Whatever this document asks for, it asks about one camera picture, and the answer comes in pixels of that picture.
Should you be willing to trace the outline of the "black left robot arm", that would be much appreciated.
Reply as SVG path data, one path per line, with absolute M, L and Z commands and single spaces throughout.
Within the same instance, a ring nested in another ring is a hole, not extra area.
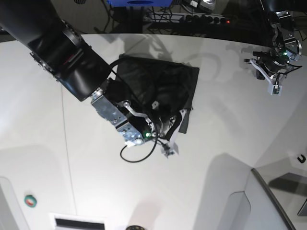
M 270 49 L 267 52 L 254 52 L 256 65 L 264 70 L 257 71 L 257 78 L 280 82 L 289 73 L 300 69 L 301 66 L 293 65 L 302 55 L 302 44 L 295 37 L 295 30 L 300 25 L 307 25 L 306 19 L 299 19 L 296 23 L 292 12 L 306 12 L 305 0 L 261 0 L 261 6 L 266 13 L 266 18 L 271 29 Z

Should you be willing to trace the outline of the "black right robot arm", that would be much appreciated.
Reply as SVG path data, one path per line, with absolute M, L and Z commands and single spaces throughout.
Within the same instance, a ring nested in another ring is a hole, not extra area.
M 97 113 L 122 135 L 126 148 L 153 141 L 166 157 L 178 153 L 175 140 L 187 110 L 184 103 L 174 108 L 160 96 L 174 96 L 173 83 L 159 84 L 149 72 L 148 85 L 131 84 L 120 75 L 110 78 L 114 65 L 60 19 L 49 0 L 1 1 L 0 25 L 79 101 L 90 98 Z

